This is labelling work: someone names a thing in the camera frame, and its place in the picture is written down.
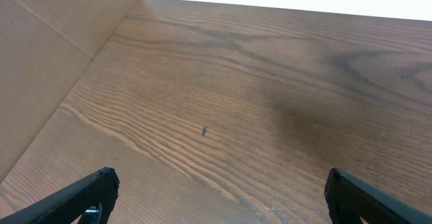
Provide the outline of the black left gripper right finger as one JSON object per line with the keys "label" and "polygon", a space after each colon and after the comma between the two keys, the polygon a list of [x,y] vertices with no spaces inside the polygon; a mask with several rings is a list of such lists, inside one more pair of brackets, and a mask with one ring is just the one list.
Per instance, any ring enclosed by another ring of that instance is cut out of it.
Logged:
{"label": "black left gripper right finger", "polygon": [[431,222],[429,215],[338,168],[330,170],[324,196],[333,224]]}

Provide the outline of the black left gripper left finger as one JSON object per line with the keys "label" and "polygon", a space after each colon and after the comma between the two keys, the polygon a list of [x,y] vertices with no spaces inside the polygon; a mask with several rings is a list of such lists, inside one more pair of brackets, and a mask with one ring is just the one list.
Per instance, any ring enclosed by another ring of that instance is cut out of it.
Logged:
{"label": "black left gripper left finger", "polygon": [[1,223],[107,223],[118,198],[115,169],[104,167],[1,219]]}

